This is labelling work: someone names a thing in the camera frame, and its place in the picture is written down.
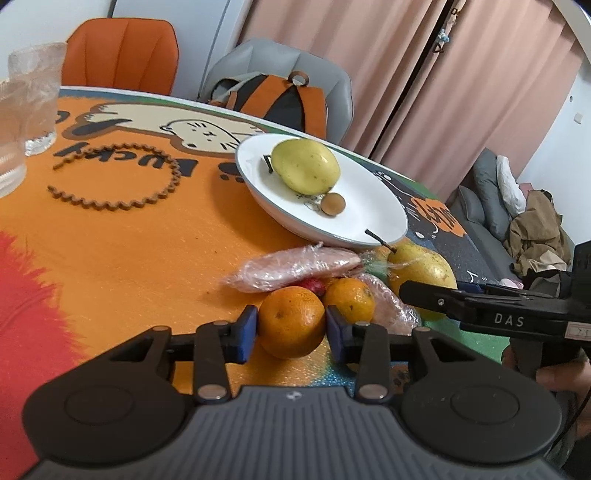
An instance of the table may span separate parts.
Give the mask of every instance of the table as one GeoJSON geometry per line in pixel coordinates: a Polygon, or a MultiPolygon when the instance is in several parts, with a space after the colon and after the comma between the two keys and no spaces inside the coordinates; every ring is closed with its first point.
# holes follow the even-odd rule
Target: table
{"type": "MultiPolygon", "coordinates": [[[[42,382],[154,325],[173,333],[235,319],[264,295],[243,294],[220,279],[244,261],[306,244],[255,203],[233,162],[238,143],[258,132],[306,137],[278,125],[208,105],[113,89],[64,87],[58,140],[27,161],[27,177],[0,199],[0,479],[34,461],[20,409],[42,382]],[[53,199],[47,185],[86,198],[142,198],[168,183],[162,158],[135,150],[90,155],[53,171],[82,149],[137,142],[178,160],[178,190],[143,210],[110,212],[53,199]]],[[[379,177],[400,199],[408,237],[438,250],[463,281],[492,280],[484,260],[445,205],[422,185],[334,147],[379,177]]],[[[461,332],[468,346],[498,359],[506,339],[461,332]]],[[[347,385],[353,374],[333,365],[325,342],[306,358],[280,361],[255,348],[248,365],[228,365],[234,392],[242,384],[347,385]]],[[[400,385],[403,367],[394,374],[400,385]]],[[[175,386],[190,391],[190,365],[175,386]]]]}

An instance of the wall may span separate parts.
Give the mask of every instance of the wall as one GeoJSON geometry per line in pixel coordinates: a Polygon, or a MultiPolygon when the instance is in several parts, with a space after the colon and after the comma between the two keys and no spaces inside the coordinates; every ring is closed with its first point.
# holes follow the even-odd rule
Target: wall
{"type": "Polygon", "coordinates": [[[583,66],[544,141],[519,177],[548,190],[575,244],[591,240],[591,65],[583,66]],[[577,113],[583,115],[579,125],[577,113]]]}
{"type": "Polygon", "coordinates": [[[18,48],[66,41],[82,22],[106,17],[111,0],[13,0],[0,12],[0,79],[18,48]]]}
{"type": "Polygon", "coordinates": [[[552,0],[591,59],[591,20],[573,0],[552,0]]]}

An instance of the red pattern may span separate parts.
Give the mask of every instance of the red pattern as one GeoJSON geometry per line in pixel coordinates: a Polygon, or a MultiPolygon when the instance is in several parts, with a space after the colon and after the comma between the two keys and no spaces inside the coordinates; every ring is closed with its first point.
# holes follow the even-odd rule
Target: red pattern
{"type": "Polygon", "coordinates": [[[0,480],[36,461],[21,425],[27,397],[82,359],[57,305],[57,286],[40,280],[33,253],[0,231],[0,480]]]}

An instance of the yellow pear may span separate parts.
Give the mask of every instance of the yellow pear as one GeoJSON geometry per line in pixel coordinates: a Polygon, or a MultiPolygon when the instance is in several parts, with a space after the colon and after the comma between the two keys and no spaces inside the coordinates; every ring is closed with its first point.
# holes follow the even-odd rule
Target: yellow pear
{"type": "MultiPolygon", "coordinates": [[[[405,239],[393,247],[388,256],[388,284],[399,295],[400,285],[407,280],[438,287],[457,288],[456,277],[449,263],[437,252],[405,239]]],[[[445,315],[431,310],[417,309],[423,320],[440,320],[445,315]]]]}
{"type": "Polygon", "coordinates": [[[271,165],[289,188],[304,195],[327,193],[340,177],[335,155],[324,144],[307,138],[278,143],[271,152],[271,165]]]}

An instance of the plastic wrap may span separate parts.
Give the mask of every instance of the plastic wrap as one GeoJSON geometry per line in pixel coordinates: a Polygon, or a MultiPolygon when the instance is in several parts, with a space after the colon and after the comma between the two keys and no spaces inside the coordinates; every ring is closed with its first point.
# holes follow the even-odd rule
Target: plastic wrap
{"type": "Polygon", "coordinates": [[[338,277],[361,266],[359,256],[342,248],[308,245],[246,262],[222,283],[244,293],[273,291],[310,277],[338,277]]]}
{"type": "Polygon", "coordinates": [[[378,247],[375,250],[368,250],[360,254],[363,268],[367,273],[371,273],[376,277],[384,277],[385,275],[396,275],[396,271],[403,270],[410,265],[422,260],[426,253],[421,253],[416,257],[406,262],[393,263],[389,260],[390,251],[384,247],[378,247]]]}
{"type": "Polygon", "coordinates": [[[386,327],[388,333],[410,335],[413,328],[421,325],[418,312],[402,303],[388,286],[370,273],[353,275],[365,283],[375,300],[374,323],[386,327]]]}

